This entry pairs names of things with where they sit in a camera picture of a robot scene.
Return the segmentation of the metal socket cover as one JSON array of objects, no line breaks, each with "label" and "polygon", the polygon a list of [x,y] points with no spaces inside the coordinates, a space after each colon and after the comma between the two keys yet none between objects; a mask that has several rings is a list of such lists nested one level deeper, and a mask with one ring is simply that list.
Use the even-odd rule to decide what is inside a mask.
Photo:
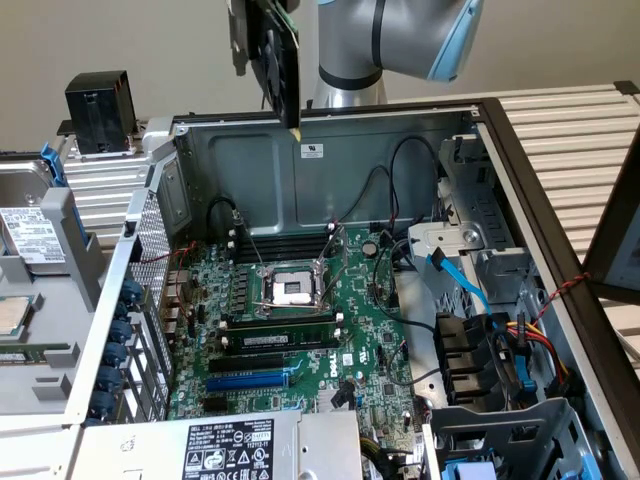
[{"label": "metal socket cover", "polygon": [[[339,269],[333,274],[329,282],[324,279],[325,273],[329,271],[327,267],[327,254],[340,253],[342,260]],[[347,234],[345,226],[336,223],[333,233],[329,235],[329,239],[325,244],[320,255],[312,262],[312,269],[315,278],[314,301],[318,307],[322,307],[325,299],[336,286],[338,280],[348,267],[348,251],[347,251]]]}]

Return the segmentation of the silver chipset heat sink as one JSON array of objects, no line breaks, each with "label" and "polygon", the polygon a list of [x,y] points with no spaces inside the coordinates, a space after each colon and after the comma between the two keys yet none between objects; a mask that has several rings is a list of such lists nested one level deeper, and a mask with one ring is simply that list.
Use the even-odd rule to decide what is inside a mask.
[{"label": "silver chipset heat sink", "polygon": [[328,413],[333,411],[348,411],[349,403],[345,402],[340,407],[336,407],[332,403],[332,398],[336,395],[336,390],[319,390],[316,400],[316,413]]}]

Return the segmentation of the black CPU cooler block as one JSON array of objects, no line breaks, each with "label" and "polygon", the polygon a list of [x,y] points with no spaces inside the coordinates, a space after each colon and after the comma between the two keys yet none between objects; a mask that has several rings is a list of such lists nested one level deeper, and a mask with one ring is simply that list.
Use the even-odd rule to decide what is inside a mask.
[{"label": "black CPU cooler block", "polygon": [[81,155],[132,151],[138,126],[126,70],[80,73],[66,87],[65,98]]}]

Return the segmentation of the grey metal disk bay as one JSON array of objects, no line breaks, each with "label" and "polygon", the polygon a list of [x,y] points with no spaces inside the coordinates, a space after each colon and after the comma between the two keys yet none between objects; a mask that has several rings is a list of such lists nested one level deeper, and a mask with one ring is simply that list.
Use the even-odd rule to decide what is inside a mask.
[{"label": "grey metal disk bay", "polygon": [[478,135],[442,141],[438,216],[409,228],[414,265],[438,311],[471,316],[525,297],[534,268],[512,226],[511,207]]}]

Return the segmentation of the black RAM slot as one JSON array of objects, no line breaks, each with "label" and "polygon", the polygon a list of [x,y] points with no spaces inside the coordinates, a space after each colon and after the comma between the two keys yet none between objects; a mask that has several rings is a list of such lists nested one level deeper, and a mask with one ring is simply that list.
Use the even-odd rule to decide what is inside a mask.
[{"label": "black RAM slot", "polygon": [[[301,249],[265,249],[260,250],[262,257],[296,257],[301,258],[317,257],[321,253],[321,248],[301,248]],[[239,257],[255,257],[256,253],[253,249],[247,248],[237,252]]]},{"label": "black RAM slot", "polygon": [[268,241],[268,242],[257,242],[256,246],[259,250],[265,249],[322,249],[325,243],[311,240],[311,241]]},{"label": "black RAM slot", "polygon": [[224,331],[255,330],[265,328],[301,327],[310,325],[335,324],[336,319],[331,314],[294,315],[288,317],[252,318],[249,320],[221,320],[219,328]]},{"label": "black RAM slot", "polygon": [[253,237],[256,244],[266,243],[326,243],[327,234],[291,234],[291,235],[271,235]]},{"label": "black RAM slot", "polygon": [[262,254],[260,258],[257,257],[254,251],[238,254],[234,262],[236,264],[260,264],[273,262],[291,262],[298,260],[313,260],[317,255],[313,255],[311,252],[275,252]]}]

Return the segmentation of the open grey PC case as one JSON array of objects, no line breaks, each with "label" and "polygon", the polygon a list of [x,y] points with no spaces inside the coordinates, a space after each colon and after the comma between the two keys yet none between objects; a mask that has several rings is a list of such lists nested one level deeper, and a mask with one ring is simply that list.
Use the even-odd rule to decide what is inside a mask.
[{"label": "open grey PC case", "polygon": [[[534,268],[525,297],[514,307],[469,317],[438,311],[411,254],[409,228],[438,216],[438,152],[443,140],[478,135],[508,201],[519,239]],[[175,380],[164,309],[189,299],[167,299],[169,274],[198,247],[222,245],[231,259],[251,248],[232,210],[253,237],[329,235],[336,223],[373,235],[388,279],[380,310],[403,325],[405,354],[416,399],[428,411],[417,465],[397,464],[361,435],[362,480],[424,477],[423,426],[450,406],[434,344],[436,315],[484,314],[485,331],[504,391],[500,411],[565,399],[577,413],[605,480],[640,480],[640,378],[574,253],[556,212],[497,100],[453,101],[343,112],[312,111],[296,140],[261,115],[181,117],[148,125],[145,150],[151,172],[129,204],[104,283],[91,351],[81,377],[88,390],[74,398],[79,415],[72,478],[84,432],[90,427],[158,423],[167,417]],[[302,159],[300,145],[322,143],[322,159]],[[121,389],[113,413],[88,415],[96,375],[125,279],[143,296],[127,305],[133,335],[124,346]]]}]

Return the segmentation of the green graphics card black fan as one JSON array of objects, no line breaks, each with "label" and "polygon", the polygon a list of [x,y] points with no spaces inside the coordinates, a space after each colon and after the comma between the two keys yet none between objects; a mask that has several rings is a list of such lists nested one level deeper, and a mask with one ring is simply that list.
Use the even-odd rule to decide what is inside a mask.
[{"label": "green graphics card black fan", "polygon": [[299,34],[290,17],[300,0],[226,0],[232,62],[251,68],[281,125],[301,139]]}]

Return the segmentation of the silver CPU chip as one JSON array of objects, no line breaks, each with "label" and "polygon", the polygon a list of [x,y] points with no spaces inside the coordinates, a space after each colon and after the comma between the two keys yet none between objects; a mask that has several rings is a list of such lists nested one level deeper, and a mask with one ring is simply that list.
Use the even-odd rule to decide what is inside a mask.
[{"label": "silver CPU chip", "polygon": [[0,296],[0,338],[19,338],[29,318],[41,309],[43,302],[41,294]]}]

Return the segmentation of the green Dell motherboard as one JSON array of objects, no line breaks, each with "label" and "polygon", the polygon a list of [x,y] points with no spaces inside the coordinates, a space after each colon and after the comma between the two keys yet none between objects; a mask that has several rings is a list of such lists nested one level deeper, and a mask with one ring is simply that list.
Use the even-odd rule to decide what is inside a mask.
[{"label": "green Dell motherboard", "polygon": [[[258,264],[236,264],[222,245],[198,247],[187,254],[169,274],[167,299],[189,293],[182,304],[164,309],[165,333],[172,347],[175,380],[167,417],[170,420],[225,414],[248,414],[295,410],[316,413],[319,390],[338,390],[346,382],[354,386],[349,409],[357,414],[362,436],[377,443],[393,461],[417,465],[422,458],[422,424],[427,407],[419,402],[408,380],[410,367],[398,352],[404,338],[403,325],[379,308],[387,295],[381,289],[388,279],[384,261],[368,259],[362,244],[373,241],[364,230],[347,234],[348,267],[333,288],[332,300],[344,321],[340,345],[304,351],[250,353],[280,354],[289,374],[282,388],[206,391],[212,377],[253,372],[209,372],[209,361],[229,354],[221,344],[221,320],[249,320],[250,294]],[[225,397],[226,412],[205,413],[202,400]]]}]

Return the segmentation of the grey parts rack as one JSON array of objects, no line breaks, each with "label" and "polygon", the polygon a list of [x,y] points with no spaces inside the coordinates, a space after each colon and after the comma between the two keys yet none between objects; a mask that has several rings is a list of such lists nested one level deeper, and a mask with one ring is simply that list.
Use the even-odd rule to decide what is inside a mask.
[{"label": "grey parts rack", "polygon": [[105,270],[98,239],[84,225],[89,241],[83,243],[73,205],[76,202],[71,189],[62,187],[50,188],[40,204],[63,249],[65,275],[31,274],[21,257],[5,252],[0,240],[0,296],[44,297],[24,333],[19,338],[0,338],[0,344],[70,345],[65,352],[46,352],[47,364],[0,366],[0,418],[60,414],[71,396]]}]

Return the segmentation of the grey perforated drive cage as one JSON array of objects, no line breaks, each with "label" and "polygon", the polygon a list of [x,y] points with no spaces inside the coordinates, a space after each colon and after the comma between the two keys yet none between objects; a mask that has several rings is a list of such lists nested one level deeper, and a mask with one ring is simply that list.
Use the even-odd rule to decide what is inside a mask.
[{"label": "grey perforated drive cage", "polygon": [[565,399],[488,413],[436,409],[423,435],[428,480],[605,480]]}]

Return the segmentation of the blue disk carrier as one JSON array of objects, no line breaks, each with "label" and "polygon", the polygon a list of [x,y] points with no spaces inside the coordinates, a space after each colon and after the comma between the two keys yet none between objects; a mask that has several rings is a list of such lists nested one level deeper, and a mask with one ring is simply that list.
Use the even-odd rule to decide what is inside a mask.
[{"label": "blue disk carrier", "polygon": [[[48,143],[45,143],[40,151],[40,158],[49,166],[54,185],[56,187],[70,188],[58,151],[52,148]],[[89,239],[82,224],[76,205],[73,205],[72,212],[74,214],[76,224],[80,230],[83,243],[84,245],[87,245]]]}]

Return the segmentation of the silver hard disk white label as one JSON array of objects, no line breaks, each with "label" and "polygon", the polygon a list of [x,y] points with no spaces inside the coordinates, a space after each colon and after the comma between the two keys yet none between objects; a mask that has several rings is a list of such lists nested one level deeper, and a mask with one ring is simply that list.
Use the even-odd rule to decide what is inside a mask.
[{"label": "silver hard disk white label", "polygon": [[33,275],[65,275],[65,255],[40,204],[55,186],[46,161],[34,154],[0,155],[0,240]]}]

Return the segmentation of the dark framed side panel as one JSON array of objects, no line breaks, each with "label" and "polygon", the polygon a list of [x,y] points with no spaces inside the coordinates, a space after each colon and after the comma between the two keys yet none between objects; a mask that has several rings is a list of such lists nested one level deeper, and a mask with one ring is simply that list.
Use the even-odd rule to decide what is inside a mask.
[{"label": "dark framed side panel", "polygon": [[640,126],[582,266],[598,297],[640,306]]}]

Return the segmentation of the silver CPU socket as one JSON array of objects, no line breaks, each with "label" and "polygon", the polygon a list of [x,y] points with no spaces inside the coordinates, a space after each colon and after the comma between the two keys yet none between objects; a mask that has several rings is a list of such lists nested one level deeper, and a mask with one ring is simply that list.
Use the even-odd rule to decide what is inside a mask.
[{"label": "silver CPU socket", "polygon": [[326,262],[300,260],[258,265],[250,294],[255,318],[319,316],[333,309]]}]

